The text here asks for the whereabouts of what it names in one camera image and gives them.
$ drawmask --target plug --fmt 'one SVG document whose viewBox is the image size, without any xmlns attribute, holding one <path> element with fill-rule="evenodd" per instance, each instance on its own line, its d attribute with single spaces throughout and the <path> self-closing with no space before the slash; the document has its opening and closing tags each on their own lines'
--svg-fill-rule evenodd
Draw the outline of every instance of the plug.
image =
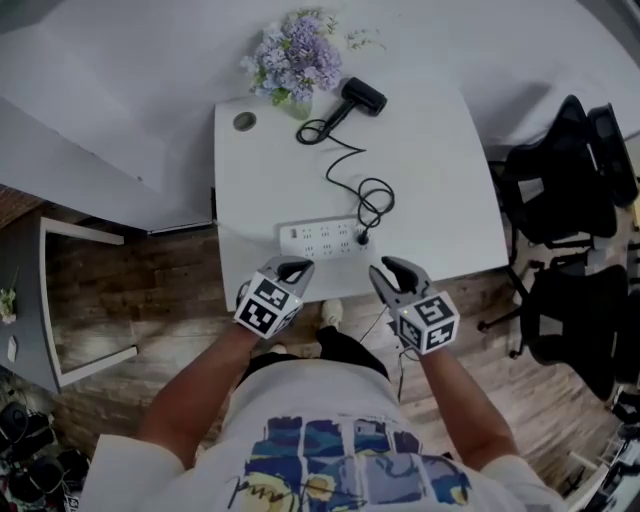
<svg viewBox="0 0 640 512">
<path fill-rule="evenodd" d="M 367 245 L 369 243 L 369 232 L 367 230 L 364 230 L 362 233 L 360 233 L 356 238 L 356 242 L 358 242 L 360 245 Z"/>
</svg>

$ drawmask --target black hair dryer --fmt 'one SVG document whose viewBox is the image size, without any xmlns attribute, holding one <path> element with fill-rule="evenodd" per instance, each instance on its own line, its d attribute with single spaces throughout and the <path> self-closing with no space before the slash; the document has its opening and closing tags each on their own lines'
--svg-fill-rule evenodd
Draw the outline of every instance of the black hair dryer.
<svg viewBox="0 0 640 512">
<path fill-rule="evenodd" d="M 361 107 L 370 116 L 377 116 L 387 104 L 387 98 L 384 94 L 355 77 L 350 78 L 344 84 L 341 96 L 344 102 L 325 122 L 318 135 L 318 141 L 326 139 L 354 107 Z"/>
</svg>

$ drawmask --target socket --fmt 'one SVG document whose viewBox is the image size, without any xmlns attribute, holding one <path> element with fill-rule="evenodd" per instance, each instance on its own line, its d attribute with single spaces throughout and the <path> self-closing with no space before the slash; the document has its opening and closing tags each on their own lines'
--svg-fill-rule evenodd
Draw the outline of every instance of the socket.
<svg viewBox="0 0 640 512">
<path fill-rule="evenodd" d="M 280 253 L 312 260 L 356 258 L 374 250 L 373 236 L 360 245 L 356 238 L 364 231 L 356 217 L 331 217 L 280 224 Z"/>
</svg>

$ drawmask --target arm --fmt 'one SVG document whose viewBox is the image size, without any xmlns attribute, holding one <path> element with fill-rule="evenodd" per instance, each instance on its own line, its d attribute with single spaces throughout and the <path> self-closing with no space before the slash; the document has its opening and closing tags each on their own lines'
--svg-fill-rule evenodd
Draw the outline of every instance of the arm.
<svg viewBox="0 0 640 512">
<path fill-rule="evenodd" d="M 137 438 L 173 452 L 189 469 L 258 336 L 233 324 L 153 399 Z"/>
<path fill-rule="evenodd" d="M 518 455 L 507 422 L 465 368 L 441 348 L 420 357 L 438 409 L 462 461 L 480 471 L 503 455 Z"/>
</svg>

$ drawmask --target wooden floor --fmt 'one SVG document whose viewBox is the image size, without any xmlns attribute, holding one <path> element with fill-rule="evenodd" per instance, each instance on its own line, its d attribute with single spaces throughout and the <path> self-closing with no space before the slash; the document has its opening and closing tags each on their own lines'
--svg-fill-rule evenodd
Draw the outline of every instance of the wooden floor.
<svg viewBox="0 0 640 512">
<path fill-rule="evenodd" d="M 52 235 L 47 244 L 52 323 L 64 367 L 137 343 L 140 355 L 83 380 L 56 402 L 56 426 L 91 452 L 100 433 L 132 434 L 157 391 L 205 349 L 229 322 L 215 229 L 159 238 L 128 236 L 122 247 Z M 526 354 L 506 357 L 508 326 L 489 335 L 475 326 L 511 307 L 502 272 L 443 283 L 463 321 L 453 351 L 505 415 L 524 456 L 551 485 L 572 468 L 569 450 L 598 455 L 617 422 L 563 366 L 542 367 Z M 375 296 L 345 300 L 342 330 L 361 338 L 380 316 Z M 313 354 L 318 305 L 305 307 L 280 341 Z M 397 342 L 386 315 L 364 340 L 398 385 Z M 402 409 L 432 453 L 451 450 L 417 363 L 403 359 Z M 206 442 L 215 441 L 218 425 Z"/>
</svg>

